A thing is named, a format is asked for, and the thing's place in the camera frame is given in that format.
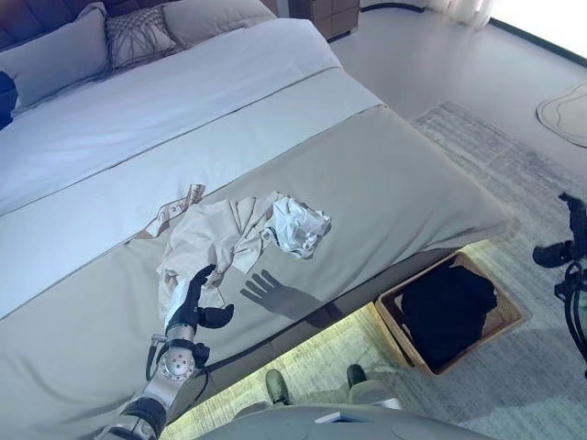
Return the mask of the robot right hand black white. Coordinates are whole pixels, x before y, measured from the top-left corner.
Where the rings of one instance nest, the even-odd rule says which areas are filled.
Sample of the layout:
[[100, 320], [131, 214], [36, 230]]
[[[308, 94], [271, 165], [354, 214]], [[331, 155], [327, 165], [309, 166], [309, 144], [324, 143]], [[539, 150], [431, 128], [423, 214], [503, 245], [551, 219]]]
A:
[[552, 269], [586, 257], [586, 206], [585, 203], [563, 192], [559, 199], [567, 204], [570, 213], [572, 240], [548, 247], [535, 247], [532, 258], [541, 267]]

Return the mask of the robot left hand black white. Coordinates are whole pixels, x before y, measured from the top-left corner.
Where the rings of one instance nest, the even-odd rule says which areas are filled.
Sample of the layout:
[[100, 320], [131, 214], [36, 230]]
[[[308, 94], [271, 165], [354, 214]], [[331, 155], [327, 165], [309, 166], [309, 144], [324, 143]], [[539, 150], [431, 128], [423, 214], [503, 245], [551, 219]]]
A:
[[182, 296], [183, 300], [177, 306], [172, 307], [173, 314], [166, 320], [166, 334], [172, 328], [183, 325], [191, 327], [194, 331], [197, 330], [198, 326], [218, 329], [232, 320], [234, 315], [233, 304], [229, 304], [224, 308], [199, 306], [202, 287], [215, 268], [214, 264], [210, 264], [199, 270], [190, 280], [187, 291]]

